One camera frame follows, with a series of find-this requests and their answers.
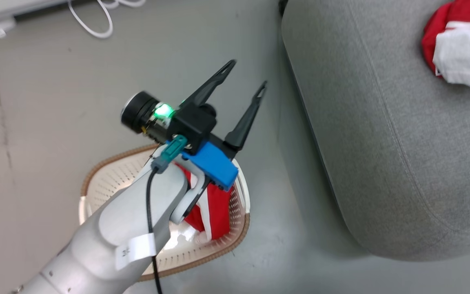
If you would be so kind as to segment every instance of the white label tag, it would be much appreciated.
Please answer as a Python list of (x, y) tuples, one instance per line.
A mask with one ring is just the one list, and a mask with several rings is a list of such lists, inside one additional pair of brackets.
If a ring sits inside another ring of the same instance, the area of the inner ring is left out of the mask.
[(155, 255), (157, 249), (153, 233), (135, 237), (115, 249), (115, 269), (122, 270), (134, 261)]

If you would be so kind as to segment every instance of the gray sofa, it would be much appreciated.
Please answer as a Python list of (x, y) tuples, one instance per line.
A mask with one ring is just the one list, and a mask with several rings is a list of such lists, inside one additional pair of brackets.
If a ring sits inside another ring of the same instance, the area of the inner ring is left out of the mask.
[(282, 37), (341, 214), (375, 255), (470, 253), (470, 88), (434, 77), (445, 0), (290, 0)]

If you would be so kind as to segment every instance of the red cloth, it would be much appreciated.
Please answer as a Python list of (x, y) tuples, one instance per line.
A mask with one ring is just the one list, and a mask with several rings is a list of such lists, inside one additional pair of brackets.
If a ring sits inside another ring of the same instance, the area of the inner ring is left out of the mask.
[[(184, 171), (188, 181), (191, 180), (191, 174), (186, 169), (181, 169)], [(209, 214), (202, 214), (201, 208), (198, 205), (195, 205), (184, 219), (189, 223), (194, 229), (197, 229), (199, 232), (204, 232), (211, 227), (211, 239), (216, 240), (230, 231), (230, 212), (229, 212), (229, 203), (230, 195), (233, 191), (233, 187), (229, 192), (225, 192), (215, 185), (208, 185), (206, 191), (204, 191), (201, 196), (201, 200), (204, 197), (207, 197), (207, 205)]]
[(423, 29), (421, 42), (423, 57), (433, 73), (436, 72), (432, 61), (435, 54), (436, 36), (446, 29), (455, 29), (459, 26), (470, 28), (470, 0), (455, 0), (438, 8)]

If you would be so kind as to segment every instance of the blue plastic part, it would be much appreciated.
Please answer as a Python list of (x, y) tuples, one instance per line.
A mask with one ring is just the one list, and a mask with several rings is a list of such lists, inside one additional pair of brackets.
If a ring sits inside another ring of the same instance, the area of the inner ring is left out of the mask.
[(191, 160), (224, 191), (228, 192), (237, 179), (239, 173), (237, 167), (224, 155), (221, 149), (210, 142), (206, 142), (196, 155), (191, 156), (183, 152), (182, 157)]
[(188, 144), (188, 139), (185, 136), (178, 135), (171, 142), (168, 143), (168, 146), (162, 151), (161, 155), (153, 159), (151, 162), (151, 168), (157, 168), (157, 173), (162, 174), (170, 162), (174, 160), (186, 147)]

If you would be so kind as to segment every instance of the gray floor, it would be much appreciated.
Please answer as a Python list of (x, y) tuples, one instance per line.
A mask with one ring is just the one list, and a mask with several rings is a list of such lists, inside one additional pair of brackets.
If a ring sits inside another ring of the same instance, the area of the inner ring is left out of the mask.
[[(103, 27), (95, 5), (79, 11)], [(211, 99), (216, 134), (235, 125), (264, 79), (270, 85), (237, 158), (250, 231), (232, 254), (164, 278), (165, 293), (470, 293), (470, 256), (390, 261), (369, 256), (345, 229), (287, 69), (276, 0), (149, 0), (112, 17), (105, 41), (67, 11), (0, 40), (0, 293), (69, 240), (91, 167), (148, 143), (121, 126), (125, 100), (146, 89), (177, 105), (230, 58), (239, 63)], [(154, 290), (145, 282), (127, 293)]]

